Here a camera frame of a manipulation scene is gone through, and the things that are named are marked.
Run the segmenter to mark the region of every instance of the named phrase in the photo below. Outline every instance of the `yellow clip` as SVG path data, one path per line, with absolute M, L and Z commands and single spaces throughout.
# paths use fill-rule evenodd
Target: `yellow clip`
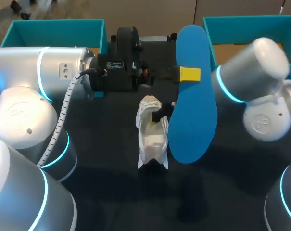
M 201 69 L 180 67 L 179 81 L 201 81 Z

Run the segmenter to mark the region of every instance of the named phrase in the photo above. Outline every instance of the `blue insole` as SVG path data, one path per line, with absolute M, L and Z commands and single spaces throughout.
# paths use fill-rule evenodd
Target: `blue insole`
M 198 160 L 209 147 L 217 126 L 217 106 L 211 81 L 209 43 L 205 31 L 186 26 L 176 41 L 177 65 L 201 69 L 201 81 L 182 81 L 169 123 L 169 145 L 181 163 Z

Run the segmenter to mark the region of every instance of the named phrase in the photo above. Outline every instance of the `teal plastic box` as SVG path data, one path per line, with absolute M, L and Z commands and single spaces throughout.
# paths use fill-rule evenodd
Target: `teal plastic box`
M 88 47 L 108 53 L 103 19 L 13 21 L 1 47 Z M 96 92 L 95 97 L 102 97 Z
M 218 67 L 214 44 L 249 44 L 260 37 L 282 43 L 290 62 L 291 79 L 291 16 L 205 17 L 203 29 L 210 44 L 211 70 Z

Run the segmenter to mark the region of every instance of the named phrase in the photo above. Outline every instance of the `white sneaker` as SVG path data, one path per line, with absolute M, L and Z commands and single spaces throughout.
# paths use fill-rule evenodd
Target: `white sneaker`
M 140 155 L 138 169 L 155 159 L 168 169 L 168 120 L 163 117 L 158 123 L 152 122 L 152 112 L 162 107 L 161 102 L 152 95 L 145 96 L 139 105 L 136 116 L 136 127 L 139 129 Z

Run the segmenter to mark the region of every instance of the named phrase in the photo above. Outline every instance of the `black connector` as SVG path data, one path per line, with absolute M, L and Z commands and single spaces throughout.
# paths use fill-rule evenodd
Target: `black connector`
M 95 75 L 95 76 L 99 76 L 99 75 L 106 75 L 106 72 L 105 70 L 101 70 L 99 67 L 95 67 L 95 68 L 90 68 L 90 69 L 87 69 L 85 71 L 82 71 L 80 72 L 80 75 L 79 75 L 79 78 L 83 75 Z

